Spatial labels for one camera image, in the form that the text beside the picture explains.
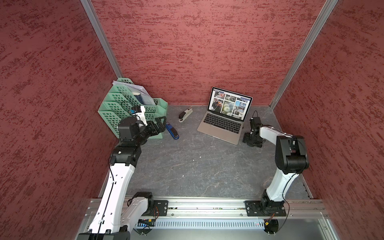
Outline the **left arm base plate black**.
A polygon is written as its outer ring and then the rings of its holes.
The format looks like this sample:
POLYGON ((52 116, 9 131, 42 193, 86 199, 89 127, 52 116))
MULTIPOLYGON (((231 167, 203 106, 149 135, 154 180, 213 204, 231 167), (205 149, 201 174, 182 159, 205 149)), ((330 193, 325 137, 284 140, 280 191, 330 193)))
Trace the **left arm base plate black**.
POLYGON ((149 203, 147 211, 143 216, 149 217, 163 217, 168 213, 169 201, 167 200, 154 200, 149 203))

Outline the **silver laptop computer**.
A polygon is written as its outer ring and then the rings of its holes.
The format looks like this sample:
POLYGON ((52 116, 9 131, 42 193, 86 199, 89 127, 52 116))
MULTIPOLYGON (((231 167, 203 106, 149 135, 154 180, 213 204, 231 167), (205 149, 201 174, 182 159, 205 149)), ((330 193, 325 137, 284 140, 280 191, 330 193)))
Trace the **silver laptop computer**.
POLYGON ((198 132, 237 145, 253 97, 212 87, 198 132))

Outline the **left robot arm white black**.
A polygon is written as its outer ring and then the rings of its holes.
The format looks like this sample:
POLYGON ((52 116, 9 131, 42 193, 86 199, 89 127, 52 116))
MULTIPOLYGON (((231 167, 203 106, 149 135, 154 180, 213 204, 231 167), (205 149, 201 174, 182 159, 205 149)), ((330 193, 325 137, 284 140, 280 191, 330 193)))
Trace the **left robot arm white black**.
POLYGON ((141 146, 149 137, 166 129, 166 117, 144 122, 143 116, 131 116, 118 123, 119 143, 111 153, 109 177, 99 208, 79 240, 129 240, 140 217, 153 210, 153 195, 138 192, 126 211, 123 205, 130 180, 135 172, 141 146))

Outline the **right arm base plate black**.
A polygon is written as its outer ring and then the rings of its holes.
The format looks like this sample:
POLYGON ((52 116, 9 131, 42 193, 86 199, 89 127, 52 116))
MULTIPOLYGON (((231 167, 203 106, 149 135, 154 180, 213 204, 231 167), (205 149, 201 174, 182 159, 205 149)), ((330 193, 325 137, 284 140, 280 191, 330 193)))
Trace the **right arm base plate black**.
POLYGON ((286 217, 284 201, 245 201, 248 217, 286 217))

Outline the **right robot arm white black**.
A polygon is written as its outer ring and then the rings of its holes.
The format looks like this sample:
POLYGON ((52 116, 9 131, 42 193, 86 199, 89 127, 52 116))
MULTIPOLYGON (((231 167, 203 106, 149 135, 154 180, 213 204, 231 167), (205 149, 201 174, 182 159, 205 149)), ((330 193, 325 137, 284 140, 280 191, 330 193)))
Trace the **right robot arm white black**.
POLYGON ((285 196, 294 180, 309 168, 307 147, 302 136, 284 133, 270 125, 262 124, 259 116, 250 119, 251 131, 245 133, 243 142, 250 147, 261 148, 268 141, 275 145, 274 178, 262 194, 259 210, 271 214, 284 207, 285 196))

